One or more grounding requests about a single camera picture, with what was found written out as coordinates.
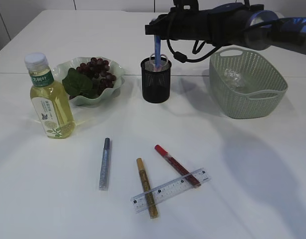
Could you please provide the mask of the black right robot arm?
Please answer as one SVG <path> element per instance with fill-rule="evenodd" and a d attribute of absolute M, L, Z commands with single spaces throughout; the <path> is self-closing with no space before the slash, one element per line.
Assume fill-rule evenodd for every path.
<path fill-rule="evenodd" d="M 173 57 L 181 63 L 201 62 L 230 45 L 258 51 L 275 46 L 306 55 L 306 17 L 279 18 L 262 4 L 251 5 L 247 0 L 207 10 L 200 10 L 196 0 L 175 0 L 173 4 L 169 13 L 145 26 L 145 34 L 165 40 Z M 172 40 L 193 40 L 193 54 L 205 44 L 214 48 L 200 58 L 189 59 L 172 48 Z"/>

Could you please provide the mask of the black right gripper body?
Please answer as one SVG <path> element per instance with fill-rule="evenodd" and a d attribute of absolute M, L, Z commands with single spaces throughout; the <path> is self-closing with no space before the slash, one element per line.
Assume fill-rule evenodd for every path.
<path fill-rule="evenodd" d="M 162 40 L 206 40 L 211 39 L 209 15 L 213 10 L 178 11 L 174 7 L 167 14 L 160 14 L 145 25 L 146 35 L 158 35 Z"/>

